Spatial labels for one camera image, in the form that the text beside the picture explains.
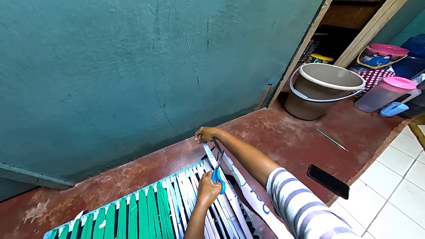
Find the wrist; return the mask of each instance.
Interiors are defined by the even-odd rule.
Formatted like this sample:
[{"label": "wrist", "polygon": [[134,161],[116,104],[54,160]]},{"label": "wrist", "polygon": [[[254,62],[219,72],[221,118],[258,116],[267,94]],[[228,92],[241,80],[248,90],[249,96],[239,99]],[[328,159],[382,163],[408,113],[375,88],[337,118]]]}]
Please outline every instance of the wrist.
[{"label": "wrist", "polygon": [[197,200],[195,207],[198,208],[201,211],[207,211],[208,208],[210,207],[210,205],[207,205],[207,203],[201,201],[201,200]]},{"label": "wrist", "polygon": [[222,131],[221,129],[219,129],[219,128],[214,128],[214,130],[212,131],[211,136],[212,136],[212,138],[213,138],[213,139],[218,139],[218,140],[220,140],[220,138],[221,138],[222,134],[223,134],[223,131]]}]

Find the thin stick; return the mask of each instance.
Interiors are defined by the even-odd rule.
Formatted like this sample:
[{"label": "thin stick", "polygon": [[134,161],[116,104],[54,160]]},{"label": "thin stick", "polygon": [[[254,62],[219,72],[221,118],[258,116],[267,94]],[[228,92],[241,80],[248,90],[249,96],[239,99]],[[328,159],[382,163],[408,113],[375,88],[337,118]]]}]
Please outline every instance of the thin stick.
[{"label": "thin stick", "polygon": [[332,142],[334,142],[334,143],[336,143],[338,146],[340,146],[340,147],[341,147],[341,149],[343,149],[343,150],[345,150],[345,151],[347,151],[347,152],[348,152],[348,150],[347,150],[346,148],[344,148],[342,145],[340,145],[339,143],[337,143],[335,140],[331,139],[331,138],[330,138],[329,136],[327,136],[325,133],[323,133],[322,131],[320,131],[320,130],[318,130],[318,129],[317,129],[317,131],[319,131],[321,134],[323,134],[324,136],[326,136],[328,139],[332,140]]}]

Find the white tile floor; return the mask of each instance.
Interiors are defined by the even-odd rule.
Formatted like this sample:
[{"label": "white tile floor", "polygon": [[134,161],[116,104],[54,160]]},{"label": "white tile floor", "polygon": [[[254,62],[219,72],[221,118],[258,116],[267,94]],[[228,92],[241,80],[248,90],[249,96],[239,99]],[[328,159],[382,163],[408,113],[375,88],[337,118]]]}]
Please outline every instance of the white tile floor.
[{"label": "white tile floor", "polygon": [[365,239],[425,238],[425,153],[408,126],[331,208]]}]

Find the polka dot cloth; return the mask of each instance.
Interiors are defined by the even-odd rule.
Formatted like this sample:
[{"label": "polka dot cloth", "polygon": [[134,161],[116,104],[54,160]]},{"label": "polka dot cloth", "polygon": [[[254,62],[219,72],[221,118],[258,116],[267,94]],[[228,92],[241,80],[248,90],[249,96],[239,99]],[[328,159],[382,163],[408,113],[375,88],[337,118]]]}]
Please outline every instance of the polka dot cloth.
[{"label": "polka dot cloth", "polygon": [[377,70],[370,70],[370,71],[363,71],[363,72],[359,72],[358,73],[361,77],[363,77],[363,79],[365,79],[366,81],[366,89],[359,93],[358,95],[356,95],[355,97],[360,98],[362,97],[364,94],[366,94],[366,92],[368,92],[370,89],[372,89],[372,87],[374,87],[375,85],[378,84],[378,82],[383,78],[383,77],[392,77],[395,75],[395,73],[393,71],[388,71],[386,69],[377,69]]}]

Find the striped sleeve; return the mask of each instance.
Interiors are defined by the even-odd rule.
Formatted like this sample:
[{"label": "striped sleeve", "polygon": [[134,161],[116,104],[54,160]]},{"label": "striped sleeve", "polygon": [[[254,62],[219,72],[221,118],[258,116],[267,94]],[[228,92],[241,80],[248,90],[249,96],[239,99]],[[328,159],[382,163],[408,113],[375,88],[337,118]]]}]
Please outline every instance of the striped sleeve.
[{"label": "striped sleeve", "polygon": [[267,193],[276,213],[296,239],[358,239],[350,225],[284,168],[267,180]]}]

